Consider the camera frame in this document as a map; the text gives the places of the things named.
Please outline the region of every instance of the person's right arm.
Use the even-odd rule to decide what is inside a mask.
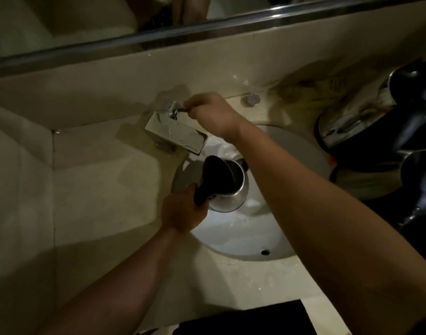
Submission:
[[[216,93],[189,116],[234,144],[306,269],[356,334],[406,334],[426,317],[426,261],[377,214],[315,174]]]

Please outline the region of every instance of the oval sink basin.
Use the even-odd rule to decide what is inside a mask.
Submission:
[[[318,147],[286,129],[268,125],[259,127],[305,166],[325,179],[329,178],[331,167]],[[199,156],[190,155],[179,167],[172,191],[181,191],[193,182],[199,184],[203,161],[210,155],[234,159],[240,157],[233,145],[218,137],[210,137]],[[249,193],[244,204],[231,213],[210,209],[206,219],[192,234],[210,249],[236,259],[268,261],[295,255],[261,195],[251,169],[247,173]]]

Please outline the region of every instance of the person's right hand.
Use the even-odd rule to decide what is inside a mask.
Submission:
[[[240,127],[248,123],[218,93],[194,95],[183,104],[189,109],[188,115],[195,119],[209,133],[234,144]]]

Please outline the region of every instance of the forearm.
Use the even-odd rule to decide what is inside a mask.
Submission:
[[[137,252],[74,298],[40,334],[131,334],[146,315],[184,235],[161,228]]]
[[[412,304],[412,311],[402,310],[408,313],[402,321],[413,323],[426,314],[426,262],[385,221],[304,167],[255,125],[243,123],[234,144],[295,251],[336,307],[341,303],[346,321],[355,314],[349,305],[361,313],[372,302],[384,303],[382,298],[362,301],[368,294],[401,290],[410,294],[406,299]],[[387,301],[379,308],[380,318],[390,302],[395,304]]]

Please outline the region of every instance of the beige countertop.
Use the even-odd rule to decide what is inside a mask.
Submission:
[[[243,107],[240,97],[228,101],[255,123],[286,127],[316,143],[314,121],[338,96],[320,87],[263,92],[261,103],[253,108]],[[170,154],[155,147],[143,131],[147,117],[85,125],[54,136],[58,305],[138,249],[160,225],[161,202],[187,153],[179,149]],[[186,114],[179,119],[199,128]],[[210,251],[190,237],[141,328],[322,296],[297,256],[241,261]]]

